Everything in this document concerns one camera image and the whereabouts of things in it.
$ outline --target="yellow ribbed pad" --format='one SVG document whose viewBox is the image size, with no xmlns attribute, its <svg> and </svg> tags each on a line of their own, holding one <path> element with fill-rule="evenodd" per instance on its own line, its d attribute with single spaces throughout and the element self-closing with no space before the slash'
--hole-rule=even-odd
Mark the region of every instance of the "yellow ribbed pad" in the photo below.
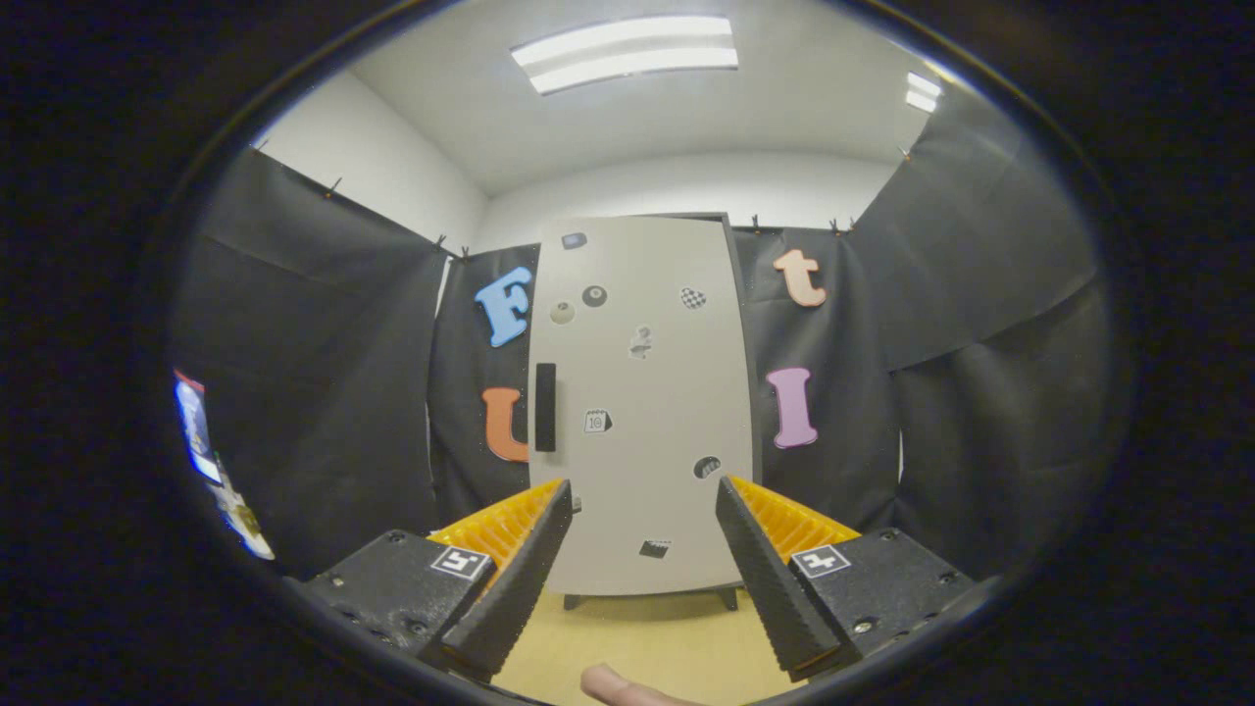
<svg viewBox="0 0 1255 706">
<path fill-rule="evenodd" d="M 497 573 L 483 588 L 483 593 L 488 593 L 497 577 L 518 553 L 523 540 L 532 533 L 532 525 L 548 507 L 560 485 L 562 479 L 512 495 L 444 529 L 435 530 L 427 539 L 492 557 L 497 564 Z"/>
<path fill-rule="evenodd" d="M 801 503 L 794 503 L 748 480 L 737 477 L 729 478 L 737 488 L 737 493 L 740 494 L 740 499 L 745 502 L 745 507 L 758 520 L 758 527 L 763 528 L 767 539 L 772 542 L 772 547 L 784 563 L 788 563 L 789 557 L 798 552 L 858 537 L 855 530 Z"/>
</svg>

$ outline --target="foam letter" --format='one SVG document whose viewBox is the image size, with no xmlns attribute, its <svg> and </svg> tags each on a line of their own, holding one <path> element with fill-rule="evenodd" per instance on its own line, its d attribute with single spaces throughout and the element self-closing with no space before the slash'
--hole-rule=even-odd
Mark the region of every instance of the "foam letter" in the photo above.
<svg viewBox="0 0 1255 706">
<path fill-rule="evenodd" d="M 808 380 L 811 371 L 806 369 L 782 369 L 767 374 L 767 382 L 776 389 L 776 404 L 781 410 L 781 433 L 776 435 L 776 446 L 781 449 L 806 446 L 820 439 L 820 433 L 811 426 L 811 414 L 806 405 Z"/>
<path fill-rule="evenodd" d="M 781 255 L 772 266 L 784 272 L 784 285 L 793 301 L 803 306 L 818 306 L 828 297 L 823 287 L 811 286 L 809 272 L 820 271 L 820 263 L 807 260 L 801 250 L 793 248 Z"/>
<path fill-rule="evenodd" d="M 503 461 L 527 461 L 527 445 L 515 441 L 515 403 L 522 398 L 511 387 L 489 387 L 483 391 L 483 403 L 488 406 L 488 420 L 484 424 L 484 436 L 488 438 L 488 450 Z"/>
<path fill-rule="evenodd" d="M 506 276 L 476 292 L 474 300 L 483 303 L 484 313 L 492 325 L 492 337 L 488 342 L 499 347 L 527 330 L 527 321 L 521 315 L 527 312 L 527 291 L 522 285 L 532 281 L 527 267 L 515 267 Z"/>
</svg>

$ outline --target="white door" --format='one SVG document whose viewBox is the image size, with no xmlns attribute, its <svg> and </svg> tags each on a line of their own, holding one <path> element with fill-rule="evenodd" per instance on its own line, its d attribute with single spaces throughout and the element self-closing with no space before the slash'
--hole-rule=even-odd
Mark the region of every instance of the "white door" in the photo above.
<svg viewBox="0 0 1255 706">
<path fill-rule="evenodd" d="M 569 479 L 580 503 L 550 591 L 622 596 L 739 582 L 714 515 L 722 475 L 753 479 L 745 342 L 723 223 L 550 223 L 533 306 L 531 483 Z M 551 411 L 538 365 L 551 366 Z"/>
</svg>

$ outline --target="black curtain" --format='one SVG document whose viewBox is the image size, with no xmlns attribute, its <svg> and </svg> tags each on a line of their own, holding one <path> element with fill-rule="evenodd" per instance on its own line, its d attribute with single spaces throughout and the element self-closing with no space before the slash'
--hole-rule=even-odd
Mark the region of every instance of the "black curtain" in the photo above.
<svg viewBox="0 0 1255 706">
<path fill-rule="evenodd" d="M 527 267 L 532 278 L 521 286 L 531 302 L 540 252 L 540 243 L 523 245 L 456 258 L 449 265 L 435 320 L 428 399 L 432 465 L 444 524 L 528 488 L 526 463 L 506 461 L 488 450 L 482 395 L 489 387 L 522 394 L 511 423 L 515 440 L 526 444 L 532 308 L 528 306 L 522 315 L 527 329 L 493 347 L 492 326 L 474 296 L 511 270 Z"/>
<path fill-rule="evenodd" d="M 914 366 L 1037 316 L 1096 273 L 1096 231 L 1045 153 L 948 87 L 848 241 L 871 282 L 885 367 Z"/>
<path fill-rule="evenodd" d="M 975 578 L 1074 529 L 1117 451 L 1130 371 L 1114 329 L 1093 280 L 1040 316 L 896 371 L 895 524 Z"/>
<path fill-rule="evenodd" d="M 1121 326 L 1094 224 L 1057 173 L 948 87 L 847 238 L 902 426 L 894 524 L 976 578 L 1078 520 L 1118 436 Z"/>
<path fill-rule="evenodd" d="M 438 527 L 424 404 L 444 252 L 325 193 L 241 154 L 171 313 L 225 472 L 301 579 L 389 529 Z"/>
<path fill-rule="evenodd" d="M 758 369 L 753 409 L 763 484 L 858 530 L 880 527 L 891 519 L 897 487 L 897 421 L 866 267 L 832 231 L 754 229 L 734 228 L 733 241 Z M 818 306 L 793 301 L 772 265 L 793 248 L 818 263 L 811 282 L 827 291 Z M 779 411 L 766 376 L 792 367 L 811 372 L 806 396 L 818 439 L 779 449 Z"/>
</svg>

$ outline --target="black door handle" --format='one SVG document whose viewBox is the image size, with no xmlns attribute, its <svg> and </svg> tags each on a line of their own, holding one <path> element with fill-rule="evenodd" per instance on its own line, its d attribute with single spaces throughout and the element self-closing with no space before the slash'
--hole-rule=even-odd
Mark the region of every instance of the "black door handle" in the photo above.
<svg viewBox="0 0 1255 706">
<path fill-rule="evenodd" d="M 536 364 L 536 450 L 557 451 L 557 365 Z"/>
</svg>

